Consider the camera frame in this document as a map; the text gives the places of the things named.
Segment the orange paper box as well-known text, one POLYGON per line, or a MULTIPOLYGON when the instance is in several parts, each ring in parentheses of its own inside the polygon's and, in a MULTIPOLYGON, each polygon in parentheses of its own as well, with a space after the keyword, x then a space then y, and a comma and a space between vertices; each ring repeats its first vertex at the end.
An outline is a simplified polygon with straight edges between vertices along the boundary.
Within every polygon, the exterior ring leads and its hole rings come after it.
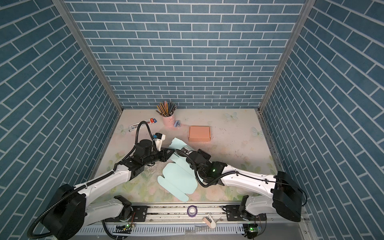
POLYGON ((190 126, 189 141, 190 142, 210 142, 211 128, 209 126, 190 126))

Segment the light blue paper box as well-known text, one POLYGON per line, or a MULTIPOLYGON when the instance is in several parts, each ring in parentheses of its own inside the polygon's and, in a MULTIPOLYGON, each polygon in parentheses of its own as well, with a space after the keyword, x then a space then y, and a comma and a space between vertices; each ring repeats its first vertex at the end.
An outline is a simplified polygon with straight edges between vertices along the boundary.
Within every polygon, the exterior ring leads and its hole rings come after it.
POLYGON ((194 170, 187 163, 186 157, 173 153, 169 158, 171 161, 158 176, 161 187, 171 193, 182 202, 189 201, 189 195, 193 194, 198 187, 194 170))

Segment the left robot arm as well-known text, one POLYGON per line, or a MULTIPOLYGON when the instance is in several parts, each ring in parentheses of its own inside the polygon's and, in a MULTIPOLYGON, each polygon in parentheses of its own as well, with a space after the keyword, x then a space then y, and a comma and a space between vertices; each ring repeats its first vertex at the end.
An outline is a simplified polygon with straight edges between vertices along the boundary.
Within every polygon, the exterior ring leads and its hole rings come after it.
POLYGON ((61 186, 38 221, 48 229, 50 236, 59 240, 68 240, 81 228, 98 221, 130 221, 133 208, 128 199, 118 195, 103 203, 95 203, 95 200, 133 180, 146 166, 166 162, 174 152, 169 148, 157 149, 154 141, 141 140, 106 174, 77 186, 61 186))

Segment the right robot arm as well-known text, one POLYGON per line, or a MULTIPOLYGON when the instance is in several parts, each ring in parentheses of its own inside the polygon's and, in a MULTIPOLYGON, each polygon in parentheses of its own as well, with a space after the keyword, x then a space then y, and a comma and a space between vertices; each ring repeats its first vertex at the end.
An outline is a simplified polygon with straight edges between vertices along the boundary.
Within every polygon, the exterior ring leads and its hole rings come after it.
POLYGON ((215 185, 236 187, 256 193, 257 197, 243 196, 237 210, 240 218, 258 221, 261 214, 277 213, 291 222, 300 222, 307 195, 289 174, 263 175, 244 171, 223 162, 212 162, 203 150, 176 150, 186 158, 198 183, 208 188, 215 185))

